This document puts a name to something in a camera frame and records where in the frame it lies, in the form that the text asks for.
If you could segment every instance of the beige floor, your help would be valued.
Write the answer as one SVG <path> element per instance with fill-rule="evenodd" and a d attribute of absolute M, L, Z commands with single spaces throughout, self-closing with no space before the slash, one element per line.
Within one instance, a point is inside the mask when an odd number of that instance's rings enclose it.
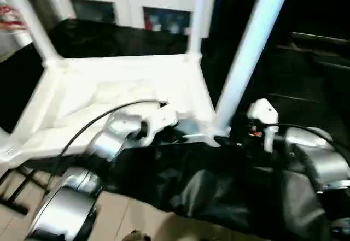
<path fill-rule="evenodd" d="M 38 174 L 43 180 L 46 174 Z M 9 183 L 0 188 L 8 196 L 21 183 L 23 177 L 12 175 Z M 23 241 L 33 213 L 43 191 L 29 184 L 18 197 L 18 202 L 30 206 L 25 217 L 18 216 L 0 205 L 0 241 Z M 245 236 L 226 228 L 193 219 L 180 218 L 164 213 L 150 205 L 119 195 L 102 193 L 98 199 L 100 213 L 89 241 L 121 241 L 132 230 L 141 230 L 154 241 L 257 241 L 254 236 Z"/>

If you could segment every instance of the black wire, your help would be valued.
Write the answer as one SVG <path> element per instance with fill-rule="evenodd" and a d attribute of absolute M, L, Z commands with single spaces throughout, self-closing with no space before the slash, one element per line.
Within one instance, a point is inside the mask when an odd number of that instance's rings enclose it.
<path fill-rule="evenodd" d="M 350 150 L 349 146 L 347 146 L 347 145 L 345 145 L 343 143 L 331 140 L 331 139 L 327 138 L 326 136 L 324 136 L 323 134 L 317 132 L 316 130 L 314 130 L 312 128 L 309 128 L 309 127 L 302 126 L 302 125 L 284 124 L 284 123 L 280 123 L 280 124 L 262 124 L 262 125 L 265 126 L 265 127 L 277 126 L 277 127 L 286 127 L 286 128 L 289 128 L 289 127 L 299 128 L 299 129 L 305 130 L 307 132 L 313 133 L 313 134 L 317 135 L 318 137 L 322 138 L 327 143 L 329 143 L 331 146 L 333 146 L 333 148 L 337 152 L 339 152 L 340 154 L 344 155 L 344 151 L 341 150 L 338 146 L 341 146 L 344 149 Z"/>
<path fill-rule="evenodd" d="M 131 103 L 126 103 L 117 107 L 114 107 L 111 110 L 108 110 L 107 112 L 99 115 L 98 117 L 92 119 L 90 122 L 88 122 L 82 129 L 80 129 L 73 137 L 72 139 L 69 140 L 69 142 L 66 144 L 66 146 L 62 149 L 61 153 L 59 155 L 56 156 L 56 162 L 54 162 L 54 164 L 52 165 L 51 168 L 51 175 L 50 178 L 48 180 L 48 183 L 45 186 L 45 193 L 47 193 L 50 183 L 54 177 L 54 175 L 56 175 L 59 171 L 60 168 L 60 164 L 61 164 L 61 160 L 63 155 L 66 153 L 66 151 L 68 150 L 68 148 L 70 147 L 70 145 L 83 133 L 85 132 L 86 129 L 88 129 L 91 125 L 93 125 L 96 121 L 98 121 L 99 119 L 105 117 L 108 114 L 111 114 L 115 111 L 118 111 L 124 107 L 128 107 L 134 104 L 138 104 L 138 103 L 159 103 L 161 106 L 166 105 L 166 102 L 163 101 L 158 101 L 158 100 L 154 100 L 154 99 L 150 99 L 150 100 L 140 100 L 140 101 L 135 101 L 135 102 L 131 102 Z"/>

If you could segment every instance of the white plastic base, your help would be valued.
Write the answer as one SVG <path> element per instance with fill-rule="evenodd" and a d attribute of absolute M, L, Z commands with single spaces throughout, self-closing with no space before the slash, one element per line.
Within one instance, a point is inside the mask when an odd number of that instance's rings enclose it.
<path fill-rule="evenodd" d="M 140 100 L 168 101 L 183 117 L 202 125 L 215 115 L 199 56 L 165 55 L 78 58 L 47 61 L 46 70 L 32 95 L 13 138 L 20 151 L 0 155 L 0 164 L 16 167 L 30 158 L 56 156 L 87 122 L 118 105 Z M 144 103 L 127 108 L 147 117 L 158 108 Z M 67 151 L 82 152 L 103 126 L 97 122 Z"/>

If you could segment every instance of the cabinet door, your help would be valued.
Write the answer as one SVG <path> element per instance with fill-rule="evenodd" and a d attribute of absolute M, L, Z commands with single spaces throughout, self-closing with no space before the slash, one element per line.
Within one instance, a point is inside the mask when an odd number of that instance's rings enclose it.
<path fill-rule="evenodd" d="M 214 0 L 206 0 L 203 37 L 209 34 Z M 135 28 L 171 33 L 190 32 L 195 0 L 129 0 L 131 23 Z"/>
<path fill-rule="evenodd" d="M 130 26 L 128 0 L 58 0 L 66 18 Z"/>

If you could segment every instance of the red object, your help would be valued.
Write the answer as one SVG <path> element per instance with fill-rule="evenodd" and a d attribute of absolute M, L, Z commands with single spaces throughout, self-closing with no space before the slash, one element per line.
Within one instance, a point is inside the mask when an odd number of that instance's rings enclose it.
<path fill-rule="evenodd" d="M 20 13 L 8 5 L 0 5 L 0 28 L 8 31 L 26 30 Z"/>
<path fill-rule="evenodd" d="M 147 31 L 151 31 L 152 30 L 152 25 L 149 22 L 149 14 L 148 13 L 145 13 L 145 15 L 144 15 L 144 28 Z"/>

